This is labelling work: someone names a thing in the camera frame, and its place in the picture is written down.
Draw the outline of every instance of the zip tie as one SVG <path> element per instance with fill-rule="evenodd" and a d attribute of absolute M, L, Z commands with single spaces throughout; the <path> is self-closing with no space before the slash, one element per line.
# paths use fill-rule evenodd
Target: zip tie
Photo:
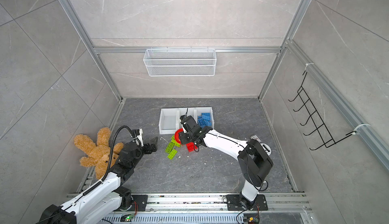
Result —
<path fill-rule="evenodd" d="M 313 65 L 313 64 L 314 64 L 314 63 L 306 63 L 306 64 L 305 64 L 305 69 L 304 69 L 304 71 L 307 70 L 307 66 L 308 66 L 308 65 Z"/>
<path fill-rule="evenodd" d="M 370 124 L 360 124 L 360 125 L 358 125 L 357 127 L 355 127 L 355 129 L 353 130 L 353 132 L 352 132 L 351 134 L 352 134 L 352 135 L 357 134 L 357 133 L 356 133 L 356 132 L 357 132 L 357 129 L 358 129 L 359 127 L 363 126 L 363 125 L 368 125 L 368 126 L 370 126 Z"/>

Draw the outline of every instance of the teddy bear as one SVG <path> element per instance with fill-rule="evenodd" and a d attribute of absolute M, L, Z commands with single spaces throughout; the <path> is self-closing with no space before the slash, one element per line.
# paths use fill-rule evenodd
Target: teddy bear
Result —
<path fill-rule="evenodd" d="M 111 131 L 109 128 L 105 127 L 100 129 L 97 133 L 97 145 L 89 138 L 87 135 L 79 134 L 74 137 L 74 145 L 85 152 L 88 157 L 82 157 L 80 159 L 81 166 L 84 167 L 95 167 L 96 178 L 100 179 L 105 174 L 108 166 L 109 160 L 109 137 L 111 136 Z M 118 154 L 123 149 L 124 144 L 117 143 L 114 146 L 114 153 L 112 155 L 111 167 L 115 164 Z"/>

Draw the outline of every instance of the black mounting plate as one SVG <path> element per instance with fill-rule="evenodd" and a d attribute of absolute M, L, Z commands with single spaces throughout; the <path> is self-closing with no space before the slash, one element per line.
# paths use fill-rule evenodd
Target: black mounting plate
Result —
<path fill-rule="evenodd" d="M 245 210 L 241 203 L 239 202 L 239 195 L 238 194 L 228 194 L 227 196 L 227 209 L 228 210 Z M 255 202 L 258 204 L 260 210 L 268 210 L 267 201 L 265 198 L 265 195 L 259 194 L 257 195 L 257 198 L 255 199 Z"/>
<path fill-rule="evenodd" d="M 144 194 L 144 195 L 135 194 L 135 195 L 132 196 L 132 198 L 133 198 L 133 202 L 137 203 L 138 211 L 145 211 L 146 210 L 147 199 L 148 199 L 148 195 L 147 194 Z M 135 205 L 133 204 L 129 208 L 128 211 L 135 211 Z"/>

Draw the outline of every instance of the robotic arm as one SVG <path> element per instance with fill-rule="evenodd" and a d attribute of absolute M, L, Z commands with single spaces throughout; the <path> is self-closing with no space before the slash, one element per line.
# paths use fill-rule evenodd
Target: robotic arm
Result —
<path fill-rule="evenodd" d="M 246 181 L 240 193 L 240 202 L 246 209 L 252 208 L 265 177 L 273 166 L 269 158 L 271 153 L 266 144 L 255 139 L 237 140 L 222 135 L 211 127 L 201 128 L 192 116 L 181 117 L 183 132 L 179 133 L 182 144 L 193 142 L 195 145 L 218 149 L 235 158 L 240 165 Z M 128 210 L 133 204 L 131 190 L 123 187 L 134 173 L 135 166 L 144 154 L 157 151 L 158 138 L 144 144 L 142 131 L 132 131 L 122 126 L 116 132 L 111 148 L 119 131 L 127 128 L 133 141 L 124 145 L 114 166 L 107 169 L 106 174 L 88 189 L 75 198 L 57 207 L 51 205 L 42 213 L 40 224 L 96 224 L 114 210 Z"/>

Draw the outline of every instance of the white plastic bin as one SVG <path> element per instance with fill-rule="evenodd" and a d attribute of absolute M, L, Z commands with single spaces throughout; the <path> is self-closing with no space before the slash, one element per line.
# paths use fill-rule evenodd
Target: white plastic bin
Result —
<path fill-rule="evenodd" d="M 201 116 L 202 113 L 210 113 L 212 128 L 214 128 L 214 116 L 212 107 L 188 107 L 188 108 L 170 108 L 161 109 L 161 115 L 159 117 L 159 134 L 167 135 L 174 134 L 178 129 L 181 129 L 180 117 L 186 113 L 187 116 L 192 116 L 197 123 L 197 116 Z"/>

